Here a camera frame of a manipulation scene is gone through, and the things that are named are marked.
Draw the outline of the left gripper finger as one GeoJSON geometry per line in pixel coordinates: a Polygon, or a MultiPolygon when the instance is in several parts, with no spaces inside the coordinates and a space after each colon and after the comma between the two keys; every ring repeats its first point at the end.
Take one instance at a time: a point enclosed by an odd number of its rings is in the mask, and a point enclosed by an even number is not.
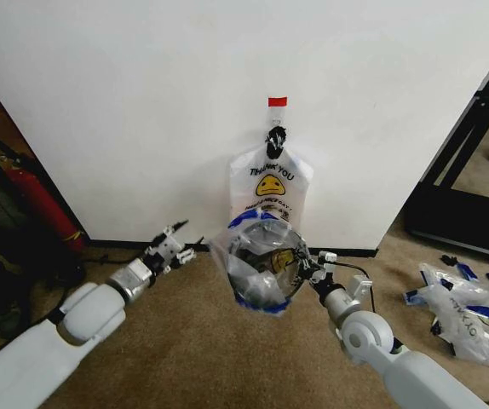
{"type": "Polygon", "coordinates": [[[203,245],[204,238],[200,238],[193,244],[185,245],[184,248],[175,256],[175,265],[183,266],[192,261],[197,256],[197,250],[203,245]]]}
{"type": "Polygon", "coordinates": [[[164,228],[164,230],[158,234],[157,236],[154,237],[154,243],[155,244],[162,244],[169,236],[171,236],[173,233],[177,232],[179,229],[184,227],[186,224],[188,224],[188,220],[184,220],[181,222],[176,222],[172,225],[169,225],[164,228]]]}

